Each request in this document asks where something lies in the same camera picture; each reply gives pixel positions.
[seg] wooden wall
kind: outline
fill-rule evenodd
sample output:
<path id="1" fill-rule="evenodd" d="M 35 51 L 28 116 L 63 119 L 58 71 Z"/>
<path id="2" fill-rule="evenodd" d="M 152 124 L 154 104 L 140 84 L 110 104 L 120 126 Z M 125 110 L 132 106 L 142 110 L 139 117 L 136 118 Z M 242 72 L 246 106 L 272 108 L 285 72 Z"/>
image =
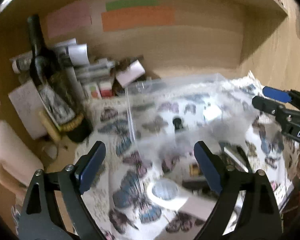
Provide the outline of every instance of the wooden wall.
<path id="1" fill-rule="evenodd" d="M 244 5 L 230 0 L 159 0 L 160 5 L 175 9 L 174 25 L 103 32 L 101 13 L 112 0 L 86 1 L 92 25 L 50 40 L 45 35 L 48 43 L 75 37 L 98 57 L 121 59 L 143 54 L 144 66 L 154 77 L 212 72 L 233 77 L 236 73 Z M 42 27 L 46 28 L 44 19 Z"/>
<path id="2" fill-rule="evenodd" d="M 263 85 L 300 91 L 300 13 L 282 1 L 286 18 L 247 8 L 240 75 L 251 70 Z"/>
<path id="3" fill-rule="evenodd" d="M 30 49 L 26 35 L 25 28 L 0 35 L 0 119 L 5 119 L 26 145 L 31 150 L 34 150 L 35 141 L 26 132 L 8 98 L 8 93 L 20 84 L 17 76 L 12 71 L 9 58 L 15 53 L 21 53 Z M 9 228 L 15 232 L 10 211 L 11 206 L 14 204 L 15 196 L 0 184 L 0 216 L 8 224 Z"/>

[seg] butterfly print tablecloth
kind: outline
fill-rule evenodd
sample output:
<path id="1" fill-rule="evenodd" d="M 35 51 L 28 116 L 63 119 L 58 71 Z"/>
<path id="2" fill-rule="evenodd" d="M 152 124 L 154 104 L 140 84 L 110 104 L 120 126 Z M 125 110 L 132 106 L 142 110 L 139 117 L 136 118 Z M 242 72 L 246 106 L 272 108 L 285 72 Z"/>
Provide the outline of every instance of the butterfly print tablecloth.
<path id="1" fill-rule="evenodd" d="M 227 82 L 248 95 L 250 100 L 242 100 L 242 105 L 247 109 L 251 106 L 253 96 L 262 91 L 261 84 L 251 74 Z M 168 101 L 160 106 L 160 111 L 193 114 L 204 96 L 185 95 L 183 100 L 187 100 L 187 103 L 183 108 L 178 102 Z M 159 163 L 151 158 L 141 159 L 136 145 L 130 139 L 126 107 L 125 98 L 97 100 L 87 105 L 95 129 L 78 147 L 75 162 L 88 153 L 95 141 L 103 141 L 106 145 L 102 168 L 90 190 L 82 196 L 89 212 L 107 239 L 193 239 L 205 221 L 151 203 L 145 188 L 150 181 L 161 176 L 181 184 L 183 179 L 189 178 L 189 165 L 195 162 L 194 156 L 191 153 L 167 155 Z M 137 111 L 142 112 L 147 107 L 151 106 L 140 106 Z M 145 121 L 143 129 L 160 131 L 166 125 L 165 119 L 159 115 L 152 122 Z M 231 163 L 231 160 L 222 153 L 222 147 L 240 146 L 252 170 L 263 169 L 266 172 L 278 205 L 285 200 L 291 179 L 296 174 L 298 143 L 283 138 L 280 127 L 272 117 L 258 114 L 245 135 L 237 138 L 231 133 L 228 140 L 216 141 L 215 144 L 213 149 L 218 149 L 217 152 L 226 163 Z M 238 203 L 242 203 L 243 198 L 244 193 L 239 195 Z"/>

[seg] green paper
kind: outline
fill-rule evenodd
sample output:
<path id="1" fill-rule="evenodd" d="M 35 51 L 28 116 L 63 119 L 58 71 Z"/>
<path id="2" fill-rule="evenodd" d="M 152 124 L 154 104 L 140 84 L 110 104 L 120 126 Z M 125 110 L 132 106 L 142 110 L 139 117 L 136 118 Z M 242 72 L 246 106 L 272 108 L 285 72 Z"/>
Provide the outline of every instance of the green paper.
<path id="1" fill-rule="evenodd" d="M 158 0 L 116 0 L 106 3 L 106 10 L 118 10 L 122 8 L 136 7 L 136 6 L 157 6 Z"/>

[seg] orange paper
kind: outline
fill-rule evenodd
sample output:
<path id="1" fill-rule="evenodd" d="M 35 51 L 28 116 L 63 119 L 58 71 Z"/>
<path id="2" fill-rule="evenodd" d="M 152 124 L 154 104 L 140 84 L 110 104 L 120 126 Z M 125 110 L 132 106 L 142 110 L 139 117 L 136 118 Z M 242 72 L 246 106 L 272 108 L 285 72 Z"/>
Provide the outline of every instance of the orange paper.
<path id="1" fill-rule="evenodd" d="M 175 24 L 175 10 L 167 6 L 140 6 L 112 10 L 101 14 L 104 32 L 143 26 Z"/>
<path id="2" fill-rule="evenodd" d="M 86 0 L 78 0 L 47 15 L 48 36 L 53 38 L 79 27 L 91 25 L 90 7 Z"/>

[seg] wine bottle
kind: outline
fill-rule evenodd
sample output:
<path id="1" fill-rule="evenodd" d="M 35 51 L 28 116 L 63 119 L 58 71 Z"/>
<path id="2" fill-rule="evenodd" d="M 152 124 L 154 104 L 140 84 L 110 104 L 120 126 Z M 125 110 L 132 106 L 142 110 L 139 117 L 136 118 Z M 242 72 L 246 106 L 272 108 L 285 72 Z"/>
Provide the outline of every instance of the wine bottle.
<path id="1" fill-rule="evenodd" d="M 27 22 L 33 54 L 30 77 L 56 127 L 72 141 L 82 142 L 91 133 L 91 125 L 80 104 L 74 100 L 57 56 L 44 42 L 39 16 L 30 16 Z"/>

